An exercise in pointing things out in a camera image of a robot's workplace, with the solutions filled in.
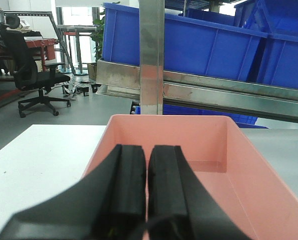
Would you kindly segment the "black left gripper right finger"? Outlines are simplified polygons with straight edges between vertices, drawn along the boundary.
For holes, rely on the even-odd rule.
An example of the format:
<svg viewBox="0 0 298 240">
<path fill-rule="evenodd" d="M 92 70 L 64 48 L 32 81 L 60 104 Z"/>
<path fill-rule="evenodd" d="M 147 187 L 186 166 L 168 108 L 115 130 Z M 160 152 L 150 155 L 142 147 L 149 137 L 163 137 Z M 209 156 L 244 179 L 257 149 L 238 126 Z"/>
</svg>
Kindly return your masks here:
<svg viewBox="0 0 298 240">
<path fill-rule="evenodd" d="M 148 167 L 152 240 L 248 240 L 198 180 L 180 146 L 154 146 Z"/>
</svg>

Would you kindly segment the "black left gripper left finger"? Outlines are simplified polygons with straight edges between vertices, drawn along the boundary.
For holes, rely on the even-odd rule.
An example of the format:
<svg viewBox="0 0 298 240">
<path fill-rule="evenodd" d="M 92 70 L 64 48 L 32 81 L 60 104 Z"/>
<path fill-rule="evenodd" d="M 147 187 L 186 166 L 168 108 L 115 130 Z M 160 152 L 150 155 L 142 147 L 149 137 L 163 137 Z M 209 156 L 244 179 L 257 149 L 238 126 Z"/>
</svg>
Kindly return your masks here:
<svg viewBox="0 0 298 240">
<path fill-rule="evenodd" d="M 145 221 L 146 161 L 139 145 L 116 145 L 78 183 L 15 213 L 0 240 L 125 240 Z"/>
</svg>

